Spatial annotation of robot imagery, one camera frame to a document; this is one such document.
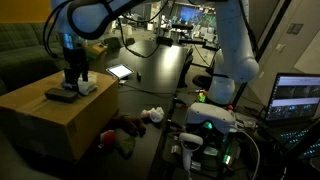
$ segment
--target green sofa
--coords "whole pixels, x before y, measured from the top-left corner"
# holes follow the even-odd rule
[[[59,58],[49,56],[43,46],[44,23],[2,23],[0,24],[0,95],[35,82],[63,70],[67,63],[55,34],[50,37],[50,49]],[[108,34],[93,45],[103,42]]]

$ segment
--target laptop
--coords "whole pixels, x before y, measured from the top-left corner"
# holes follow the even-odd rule
[[[312,127],[319,102],[320,74],[278,73],[264,119],[267,132],[289,149]],[[318,143],[300,157],[320,153]]]

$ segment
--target cardboard box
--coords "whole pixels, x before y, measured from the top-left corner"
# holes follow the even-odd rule
[[[89,46],[86,48],[86,55],[88,59],[98,59],[104,52],[107,52],[108,46],[101,43]]]
[[[0,96],[0,127],[12,144],[78,161],[117,112],[118,80],[95,72],[97,90],[72,104],[46,99],[62,72]]]

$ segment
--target tablet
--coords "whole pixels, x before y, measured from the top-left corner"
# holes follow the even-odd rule
[[[130,74],[133,73],[132,69],[130,69],[129,67],[123,64],[119,64],[117,66],[112,66],[110,68],[107,68],[106,71],[119,79],[129,76]]]

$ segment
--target laptop screen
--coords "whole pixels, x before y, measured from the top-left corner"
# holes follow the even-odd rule
[[[278,73],[271,92],[267,122],[313,117],[320,99],[320,75]]]

